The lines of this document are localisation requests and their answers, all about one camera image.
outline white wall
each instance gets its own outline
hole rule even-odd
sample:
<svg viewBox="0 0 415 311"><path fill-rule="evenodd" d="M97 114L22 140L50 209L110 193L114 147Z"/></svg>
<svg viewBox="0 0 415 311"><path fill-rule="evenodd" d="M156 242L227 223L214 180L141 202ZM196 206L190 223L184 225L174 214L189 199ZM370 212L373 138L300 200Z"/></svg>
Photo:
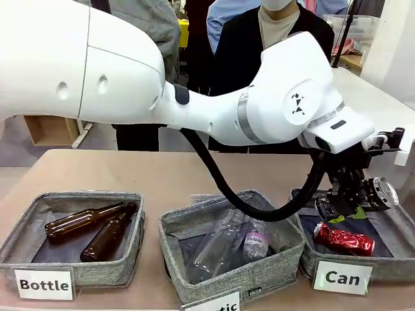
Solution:
<svg viewBox="0 0 415 311"><path fill-rule="evenodd" d="M408 106L415 103L414 0L385 1L361 78ZM388 178L399 189L409 176L410 170L414 170L414 145L408 162L406 167L397 167L393 165L392 154L383 155L373 159L370 172Z"/></svg>

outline brown glass bottle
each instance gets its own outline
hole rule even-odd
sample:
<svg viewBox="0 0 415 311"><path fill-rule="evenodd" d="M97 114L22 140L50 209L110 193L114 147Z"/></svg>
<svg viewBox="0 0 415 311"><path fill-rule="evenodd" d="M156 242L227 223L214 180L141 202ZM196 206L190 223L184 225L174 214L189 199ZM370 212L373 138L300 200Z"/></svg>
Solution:
<svg viewBox="0 0 415 311"><path fill-rule="evenodd" d="M124 209L124 203L117 203L100 209L86 209L49 222L45 225L46 237L51 244L63 243L117 216Z"/></svg>
<svg viewBox="0 0 415 311"><path fill-rule="evenodd" d="M135 203L129 203L122 214L108 220L104 227L80 254L82 262L108 261L117 251L123 240L125 229L137 211Z"/></svg>

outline gray shirt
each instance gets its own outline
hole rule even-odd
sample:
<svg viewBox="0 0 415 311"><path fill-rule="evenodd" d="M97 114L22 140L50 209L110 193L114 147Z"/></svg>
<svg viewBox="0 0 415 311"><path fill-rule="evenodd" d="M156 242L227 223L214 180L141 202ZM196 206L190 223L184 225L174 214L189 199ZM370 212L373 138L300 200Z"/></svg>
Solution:
<svg viewBox="0 0 415 311"><path fill-rule="evenodd" d="M261 5L261 8L258 10L258 20L264 50L269 48L271 45L280 42L282 39L285 39L294 27L299 16L300 11L297 10L295 13L286 18L274 21L268 16Z"/></svg>
<svg viewBox="0 0 415 311"><path fill-rule="evenodd" d="M75 0L91 6L90 0ZM180 26L167 0L109 0L111 13L144 31L158 46L166 79L174 80Z"/></svg>

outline plastic sign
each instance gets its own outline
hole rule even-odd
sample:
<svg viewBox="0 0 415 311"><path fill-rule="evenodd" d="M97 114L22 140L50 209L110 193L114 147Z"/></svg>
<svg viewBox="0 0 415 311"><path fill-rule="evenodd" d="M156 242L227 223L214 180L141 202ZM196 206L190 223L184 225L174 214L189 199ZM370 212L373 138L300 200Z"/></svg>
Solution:
<svg viewBox="0 0 415 311"><path fill-rule="evenodd" d="M320 261L314 278L314 289L366 295L372 269L370 266Z"/></svg>
<svg viewBox="0 0 415 311"><path fill-rule="evenodd" d="M202 303L192 303L182 307L183 311L240 311L239 291L216 298L214 296Z"/></svg>
<svg viewBox="0 0 415 311"><path fill-rule="evenodd" d="M70 271L14 270L20 298L73 300Z"/></svg>

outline plastic bottle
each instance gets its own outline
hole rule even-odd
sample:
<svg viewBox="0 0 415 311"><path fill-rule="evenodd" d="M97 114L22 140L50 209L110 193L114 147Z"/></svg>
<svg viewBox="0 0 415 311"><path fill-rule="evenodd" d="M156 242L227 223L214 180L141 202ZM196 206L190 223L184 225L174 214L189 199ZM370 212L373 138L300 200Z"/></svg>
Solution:
<svg viewBox="0 0 415 311"><path fill-rule="evenodd" d="M265 258L268 252L267 227L264 222L251 218L250 230L244 243L244 258L254 262Z"/></svg>
<svg viewBox="0 0 415 311"><path fill-rule="evenodd" d="M186 267L191 284L206 281L227 272L230 255L241 245L241 225L245 215L230 209L224 221L217 223L216 230L207 235L199 246L194 260Z"/></svg>

